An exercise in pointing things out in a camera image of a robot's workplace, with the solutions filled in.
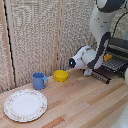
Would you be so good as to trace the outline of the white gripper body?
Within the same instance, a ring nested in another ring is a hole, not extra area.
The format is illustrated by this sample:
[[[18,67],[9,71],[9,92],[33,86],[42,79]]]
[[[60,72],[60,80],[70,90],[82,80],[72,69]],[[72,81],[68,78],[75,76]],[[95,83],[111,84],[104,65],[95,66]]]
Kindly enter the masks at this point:
[[[92,73],[92,69],[87,68],[83,70],[83,76],[89,76],[91,75],[91,73]]]

